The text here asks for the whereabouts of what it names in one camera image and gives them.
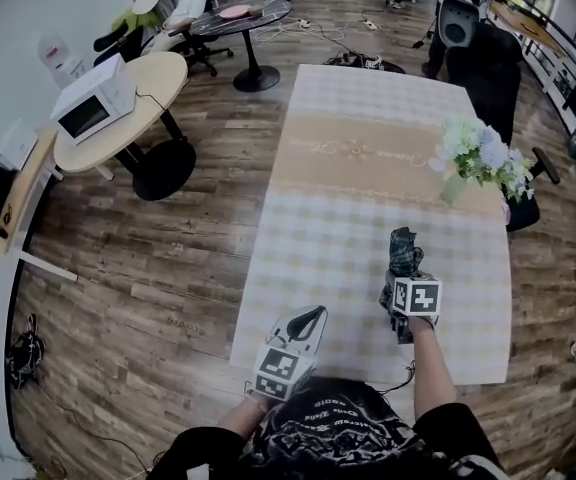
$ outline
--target white flowers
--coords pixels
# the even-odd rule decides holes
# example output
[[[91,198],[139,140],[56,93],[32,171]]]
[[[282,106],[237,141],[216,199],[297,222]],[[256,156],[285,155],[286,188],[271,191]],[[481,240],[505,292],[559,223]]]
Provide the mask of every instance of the white flowers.
[[[533,190],[526,184],[532,179],[530,162],[516,149],[509,150],[499,134],[479,119],[461,118],[444,124],[440,158],[453,160],[462,178],[496,183],[517,202]]]

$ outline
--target glass vase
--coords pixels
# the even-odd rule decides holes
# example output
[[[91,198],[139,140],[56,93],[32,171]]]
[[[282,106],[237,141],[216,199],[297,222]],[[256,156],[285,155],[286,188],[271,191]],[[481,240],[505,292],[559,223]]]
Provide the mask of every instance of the glass vase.
[[[444,187],[441,189],[439,197],[448,206],[454,206],[466,190],[467,183],[464,178],[459,176],[458,172],[454,172],[444,182]]]

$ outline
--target desk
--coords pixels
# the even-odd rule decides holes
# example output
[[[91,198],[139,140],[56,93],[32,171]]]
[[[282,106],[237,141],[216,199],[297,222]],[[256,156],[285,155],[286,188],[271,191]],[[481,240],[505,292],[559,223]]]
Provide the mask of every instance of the desk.
[[[188,67],[181,55],[172,52],[146,55],[127,66],[137,83],[137,94],[142,95],[135,98],[134,110],[77,145],[59,135],[55,161],[66,172],[81,172],[114,156],[133,175],[133,188],[139,197],[164,199],[186,183],[195,167],[195,150],[168,111],[186,81]],[[134,141],[157,118],[172,140],[143,153]]]
[[[13,254],[22,261],[76,281],[75,274],[23,250],[32,217],[50,177],[54,175],[58,179],[63,179],[61,174],[50,166],[52,163],[50,154],[56,138],[56,130],[42,129],[26,163],[15,176],[0,216],[0,228],[8,235],[5,239],[0,238],[0,254]]]
[[[292,6],[285,0],[241,0],[237,4],[262,7],[263,14],[225,20],[219,16],[219,13],[232,6],[228,4],[202,14],[190,25],[190,33],[195,36],[225,36],[241,32],[248,52],[248,69],[244,69],[235,77],[233,85],[243,92],[264,91],[279,82],[279,70],[272,66],[257,64],[250,41],[250,31],[280,20],[290,12]]]
[[[231,365],[250,369],[277,317],[328,308],[317,373],[397,384],[412,345],[398,345],[378,298],[390,232],[409,226],[421,269],[441,279],[437,336],[457,384],[504,382],[511,283],[500,192],[469,187],[439,200],[430,162],[440,125],[475,116],[468,94],[419,77],[299,67],[237,320]]]
[[[536,43],[545,46],[555,54],[557,61],[554,62],[550,78],[544,84],[543,88],[544,94],[547,93],[554,84],[557,74],[564,67],[563,59],[567,57],[565,50],[557,40],[533,18],[518,11],[513,11],[507,5],[496,1],[491,2],[490,11],[495,15],[495,19],[497,17],[501,18],[501,21],[511,29],[520,33],[524,37],[529,37]]]

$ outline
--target pink plate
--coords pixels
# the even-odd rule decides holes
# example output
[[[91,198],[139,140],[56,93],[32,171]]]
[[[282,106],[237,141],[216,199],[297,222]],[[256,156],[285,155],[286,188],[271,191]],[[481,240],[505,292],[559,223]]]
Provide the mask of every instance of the pink plate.
[[[248,9],[250,9],[249,5],[233,5],[232,7],[228,7],[228,9],[221,11],[219,16],[225,20],[234,20],[235,18],[245,16]]]

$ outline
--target white microwave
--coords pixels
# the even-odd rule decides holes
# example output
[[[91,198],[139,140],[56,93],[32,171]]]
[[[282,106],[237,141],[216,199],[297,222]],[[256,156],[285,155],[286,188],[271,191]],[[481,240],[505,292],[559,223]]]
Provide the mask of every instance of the white microwave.
[[[66,87],[50,116],[59,132],[79,144],[135,108],[137,86],[117,54]]]

